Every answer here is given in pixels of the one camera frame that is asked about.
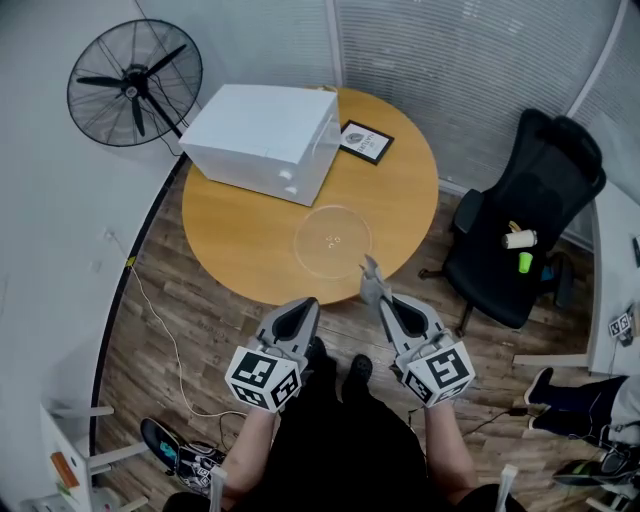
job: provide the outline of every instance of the seated person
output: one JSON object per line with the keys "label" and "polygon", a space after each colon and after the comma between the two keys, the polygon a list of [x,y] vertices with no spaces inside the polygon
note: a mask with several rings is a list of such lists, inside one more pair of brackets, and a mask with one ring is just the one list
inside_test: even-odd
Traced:
{"label": "seated person", "polygon": [[[247,416],[222,465],[225,510],[494,512],[498,485],[478,487],[449,402],[425,409],[425,461],[416,435],[369,393],[369,358],[354,358],[340,402],[335,360],[318,338],[311,352],[314,373],[287,404],[273,445],[275,415],[254,408]],[[208,500],[184,495],[164,511],[208,511]],[[506,510],[524,511],[511,496]]]}
{"label": "seated person", "polygon": [[549,406],[529,428],[605,448],[611,442],[640,446],[640,375],[576,388],[552,386],[552,376],[552,368],[541,370],[524,395],[527,404]]}

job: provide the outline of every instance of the forearm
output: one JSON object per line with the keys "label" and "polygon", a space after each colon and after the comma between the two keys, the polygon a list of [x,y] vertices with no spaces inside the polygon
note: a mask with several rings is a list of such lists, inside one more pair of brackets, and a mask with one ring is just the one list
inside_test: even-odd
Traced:
{"label": "forearm", "polygon": [[269,458],[276,415],[251,409],[240,435],[222,463],[227,472],[224,495],[226,507],[253,489],[262,479]]}
{"label": "forearm", "polygon": [[424,423],[429,477],[457,503],[478,486],[478,478],[453,406],[444,402],[425,409]]}

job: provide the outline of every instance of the transparent disc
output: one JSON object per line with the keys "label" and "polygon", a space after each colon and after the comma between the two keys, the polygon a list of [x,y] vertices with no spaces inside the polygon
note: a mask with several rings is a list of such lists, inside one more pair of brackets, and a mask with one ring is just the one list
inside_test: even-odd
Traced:
{"label": "transparent disc", "polygon": [[343,206],[312,211],[300,224],[294,239],[300,264],[317,277],[343,279],[359,272],[365,253],[371,251],[371,230],[357,213]]}

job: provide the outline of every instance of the black baseboard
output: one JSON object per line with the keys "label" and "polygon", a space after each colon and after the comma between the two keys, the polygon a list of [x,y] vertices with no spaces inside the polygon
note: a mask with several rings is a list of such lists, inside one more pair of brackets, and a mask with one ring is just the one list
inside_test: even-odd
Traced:
{"label": "black baseboard", "polygon": [[[178,161],[171,169],[169,176],[164,182],[164,185],[158,192],[151,208],[149,209],[149,213],[142,224],[142,228],[140,228],[140,232],[138,236],[136,236],[136,240],[133,243],[133,247],[131,248],[131,253],[129,254],[129,258],[133,256],[137,256],[138,251],[140,250],[140,246],[142,242],[144,242],[145,237],[147,236],[147,232],[149,231],[149,227],[153,222],[153,219],[158,213],[158,209],[162,204],[165,196],[167,195],[167,191],[169,187],[173,185],[173,182],[176,179],[178,171],[184,165],[187,160],[186,153],[183,153]],[[118,308],[120,307],[120,299],[122,298],[122,294],[124,293],[125,286],[127,286],[127,281],[129,279],[129,274],[131,273],[131,268],[126,266],[122,270],[122,275],[120,276],[120,280],[118,281],[118,287],[116,288],[116,293],[113,296],[113,302],[111,303],[111,308],[109,309],[109,316],[107,317],[107,323],[105,324],[104,334],[102,336],[102,345],[100,346],[100,353],[98,355],[98,363],[96,364],[96,375],[93,380],[93,393],[91,395],[91,407],[98,406],[98,399],[100,398],[100,384],[102,382],[102,372],[104,370],[104,363],[107,357],[107,350],[109,348],[109,340],[111,339],[111,332],[113,331],[113,324],[116,320],[116,316],[118,314]],[[91,418],[89,423],[89,452],[91,455],[95,455],[95,447],[96,447],[96,418]]]}

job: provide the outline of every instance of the black office chair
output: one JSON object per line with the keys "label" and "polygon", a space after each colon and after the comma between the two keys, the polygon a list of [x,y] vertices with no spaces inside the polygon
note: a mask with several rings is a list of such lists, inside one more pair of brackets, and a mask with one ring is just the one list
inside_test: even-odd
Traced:
{"label": "black office chair", "polygon": [[[485,192],[470,190],[453,219],[455,239],[442,271],[423,269],[421,279],[444,275],[467,300],[457,330],[463,336],[473,308],[508,327],[524,325],[536,297],[555,291],[556,304],[568,302],[571,264],[554,255],[555,276],[542,282],[547,252],[571,220],[603,189],[602,155],[587,131],[566,117],[551,119],[534,109],[520,117],[516,140],[502,177]],[[505,249],[509,222],[537,232],[527,249]],[[528,273],[518,272],[519,253],[533,254]]]}

